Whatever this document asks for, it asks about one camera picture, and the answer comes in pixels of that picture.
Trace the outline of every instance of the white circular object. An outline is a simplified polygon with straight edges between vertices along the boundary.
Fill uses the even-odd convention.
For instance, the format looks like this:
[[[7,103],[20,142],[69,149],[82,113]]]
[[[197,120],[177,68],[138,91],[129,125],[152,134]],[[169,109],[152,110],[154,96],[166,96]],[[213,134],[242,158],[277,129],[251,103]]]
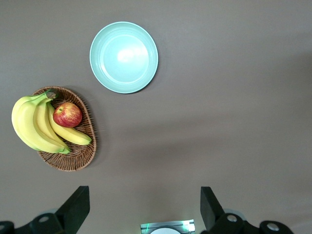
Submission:
[[[153,231],[151,234],[181,234],[181,233],[171,228],[159,228]]]

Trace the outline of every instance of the basket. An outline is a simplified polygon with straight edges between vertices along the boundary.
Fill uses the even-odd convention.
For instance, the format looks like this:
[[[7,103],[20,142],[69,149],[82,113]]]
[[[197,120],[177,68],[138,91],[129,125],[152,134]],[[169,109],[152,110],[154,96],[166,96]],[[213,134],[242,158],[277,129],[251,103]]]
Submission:
[[[93,122],[90,118],[88,108],[82,99],[69,89],[58,86],[47,86],[38,89],[33,93],[33,95],[41,94],[49,89],[54,89],[58,92],[58,97],[51,101],[51,104],[54,108],[57,108],[65,102],[71,102],[81,109],[82,121],[77,127],[75,127],[75,129],[87,134],[92,139],[92,141],[89,145],[76,145],[63,140],[71,150],[70,153],[66,155],[52,154],[43,151],[37,152],[40,157],[51,167],[66,172],[78,171],[89,165],[96,153],[97,140],[93,128]]]

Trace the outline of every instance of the red apple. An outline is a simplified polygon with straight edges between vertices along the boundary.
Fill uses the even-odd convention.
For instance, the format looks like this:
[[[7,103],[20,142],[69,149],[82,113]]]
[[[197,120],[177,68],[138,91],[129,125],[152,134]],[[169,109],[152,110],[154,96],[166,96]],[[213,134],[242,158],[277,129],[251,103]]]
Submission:
[[[75,104],[65,102],[55,109],[53,120],[62,127],[73,128],[80,124],[82,112]]]

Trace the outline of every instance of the banana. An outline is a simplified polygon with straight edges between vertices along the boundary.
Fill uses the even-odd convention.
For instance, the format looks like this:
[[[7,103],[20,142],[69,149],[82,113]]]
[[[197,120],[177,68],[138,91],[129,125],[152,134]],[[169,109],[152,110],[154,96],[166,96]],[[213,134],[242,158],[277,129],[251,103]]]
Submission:
[[[53,120],[53,113],[55,109],[51,103],[47,103],[47,106],[49,110],[49,121],[51,127],[57,135],[77,145],[89,145],[91,143],[92,139],[88,135],[76,130],[75,128],[65,128],[55,123]]]
[[[50,122],[49,122],[49,110],[47,103],[50,102],[50,99],[42,100],[36,109],[36,120],[37,125],[40,131],[42,131],[47,137],[56,141],[60,145],[64,146],[65,151],[62,152],[63,154],[67,154],[70,152],[69,147],[63,142],[58,135],[53,131]]]
[[[17,112],[18,110],[20,109],[20,106],[22,106],[25,102],[27,101],[32,101],[32,100],[35,100],[41,96],[45,95],[45,93],[42,93],[42,94],[39,94],[39,95],[31,95],[31,96],[24,96],[24,97],[21,97],[13,106],[13,109],[12,109],[12,124],[13,124],[13,128],[15,130],[15,132],[17,133],[17,135],[19,136],[19,138],[22,139],[22,141],[28,145],[30,148],[34,149],[34,150],[39,150],[37,147],[35,147],[30,141],[28,141],[28,139],[25,139],[23,137],[23,135],[21,135],[19,133],[19,131],[17,131],[16,129],[16,119],[18,118],[17,116]]]
[[[66,153],[65,147],[47,137],[37,124],[37,118],[39,118],[37,106],[42,100],[52,100],[54,97],[55,94],[53,96],[46,92],[39,98],[23,103],[16,112],[13,125],[14,129],[22,135],[22,140],[27,139],[37,149],[48,153]]]

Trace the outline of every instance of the plate rim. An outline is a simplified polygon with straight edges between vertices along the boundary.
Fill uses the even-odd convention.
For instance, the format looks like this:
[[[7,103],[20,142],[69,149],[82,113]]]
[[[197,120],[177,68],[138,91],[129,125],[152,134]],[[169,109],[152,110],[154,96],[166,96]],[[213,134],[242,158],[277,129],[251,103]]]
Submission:
[[[105,85],[101,80],[100,78],[98,78],[98,76],[96,75],[96,72],[94,71],[94,68],[93,68],[93,62],[92,62],[92,59],[91,59],[91,55],[92,55],[92,49],[94,48],[94,45],[95,45],[95,40],[99,37],[99,35],[105,30],[107,29],[108,27],[112,26],[112,25],[115,25],[115,24],[122,24],[122,23],[125,23],[125,24],[129,24],[129,25],[133,25],[137,28],[139,28],[140,30],[142,30],[147,36],[148,38],[150,39],[151,43],[152,43],[152,46],[153,48],[155,48],[155,69],[153,69],[152,71],[152,75],[150,78],[148,78],[146,80],[146,83],[144,83],[144,85],[141,85],[139,86],[138,88],[135,88],[135,89],[131,89],[131,90],[128,90],[128,91],[120,91],[120,90],[117,90],[117,89],[114,89],[112,87],[109,87],[107,85]],[[92,72],[94,74],[94,76],[96,77],[96,79],[100,82],[100,84],[102,84],[105,88],[113,91],[113,92],[116,92],[116,93],[121,93],[121,94],[131,94],[131,93],[135,93],[135,92],[138,92],[140,90],[142,90],[143,88],[145,88],[151,81],[152,79],[154,78],[156,72],[157,72],[157,69],[158,69],[158,63],[159,63],[159,57],[158,57],[158,49],[157,49],[157,46],[156,46],[156,43],[154,41],[154,39],[152,38],[152,36],[143,28],[141,27],[140,25],[138,24],[135,24],[133,22],[129,22],[129,21],[116,21],[116,22],[113,22],[113,23],[109,23],[107,24],[105,27],[103,27],[102,29],[100,29],[98,31],[98,33],[95,35],[95,37],[93,38],[92,40],[92,43],[91,43],[91,46],[90,46],[90,52],[89,52],[89,61],[90,61],[90,66],[91,66],[91,69],[92,69]]]

